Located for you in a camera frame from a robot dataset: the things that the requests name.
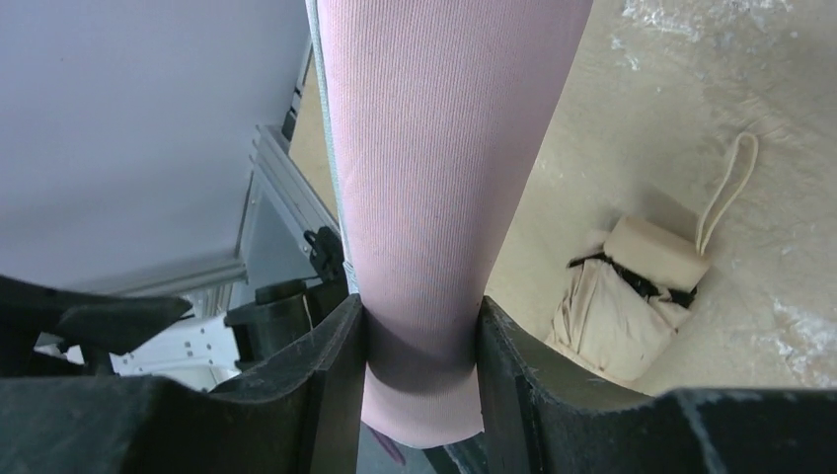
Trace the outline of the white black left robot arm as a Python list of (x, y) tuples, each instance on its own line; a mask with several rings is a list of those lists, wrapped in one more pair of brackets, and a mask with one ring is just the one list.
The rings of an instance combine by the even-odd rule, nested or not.
[(181, 296), (103, 296), (3, 276), (1, 375), (165, 374), (209, 391), (302, 338), (345, 299), (338, 234), (322, 227), (303, 237), (313, 276), (263, 286), (214, 315)]

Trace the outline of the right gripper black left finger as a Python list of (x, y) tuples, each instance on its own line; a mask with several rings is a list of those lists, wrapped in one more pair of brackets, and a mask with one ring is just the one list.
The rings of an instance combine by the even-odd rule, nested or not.
[(5, 473), (352, 473), (365, 373), (358, 296), (202, 392), (162, 376), (6, 378)]

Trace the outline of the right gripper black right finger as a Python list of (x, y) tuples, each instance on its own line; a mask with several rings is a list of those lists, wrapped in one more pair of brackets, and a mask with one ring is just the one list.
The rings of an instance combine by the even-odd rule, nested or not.
[(832, 390), (680, 388), (602, 379), (518, 326), (493, 300), (477, 335), (493, 473), (832, 473)]

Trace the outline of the beige umbrella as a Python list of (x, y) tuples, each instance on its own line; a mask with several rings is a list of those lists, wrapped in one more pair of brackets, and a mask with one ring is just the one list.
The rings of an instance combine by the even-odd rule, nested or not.
[(691, 318), (712, 258), (717, 225), (749, 182), (759, 138), (742, 131), (725, 153), (727, 169), (687, 240), (648, 220), (624, 215), (594, 231), (570, 260), (570, 281), (547, 343), (593, 374), (620, 385), (636, 381)]

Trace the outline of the pink umbrella case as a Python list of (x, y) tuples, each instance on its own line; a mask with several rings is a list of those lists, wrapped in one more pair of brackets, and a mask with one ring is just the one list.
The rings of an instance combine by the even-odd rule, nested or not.
[(344, 246), (368, 314), (361, 419), (483, 427), (476, 325), (588, 1), (311, 1)]

